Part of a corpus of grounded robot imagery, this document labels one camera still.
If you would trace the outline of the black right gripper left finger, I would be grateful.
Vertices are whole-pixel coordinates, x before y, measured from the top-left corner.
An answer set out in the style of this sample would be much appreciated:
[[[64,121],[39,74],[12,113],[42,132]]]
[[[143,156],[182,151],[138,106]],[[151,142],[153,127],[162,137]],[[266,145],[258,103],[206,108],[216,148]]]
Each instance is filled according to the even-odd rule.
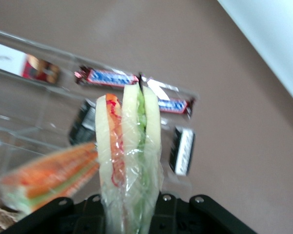
[[[56,198],[7,228],[5,234],[104,234],[105,211],[99,194],[75,204]]]

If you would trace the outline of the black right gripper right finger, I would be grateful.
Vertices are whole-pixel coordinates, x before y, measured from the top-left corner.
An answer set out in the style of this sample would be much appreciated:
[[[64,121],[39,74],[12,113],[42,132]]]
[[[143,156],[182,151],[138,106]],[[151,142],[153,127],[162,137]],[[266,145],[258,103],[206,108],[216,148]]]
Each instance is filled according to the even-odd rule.
[[[255,231],[207,195],[188,202],[160,194],[153,215],[154,234],[254,234]]]

